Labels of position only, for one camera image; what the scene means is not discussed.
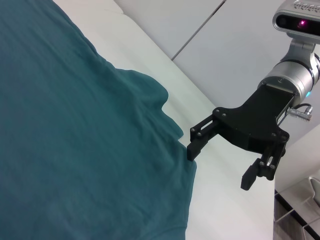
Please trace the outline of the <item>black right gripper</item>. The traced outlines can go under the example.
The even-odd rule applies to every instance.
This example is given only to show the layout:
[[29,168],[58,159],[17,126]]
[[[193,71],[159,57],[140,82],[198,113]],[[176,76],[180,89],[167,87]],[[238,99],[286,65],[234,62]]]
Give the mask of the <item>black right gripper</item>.
[[257,177],[272,181],[290,137],[279,127],[278,119],[294,96],[292,92],[263,84],[241,106],[217,107],[190,128],[187,159],[194,161],[208,141],[219,134],[243,150],[262,154],[243,174],[241,189],[248,191]]

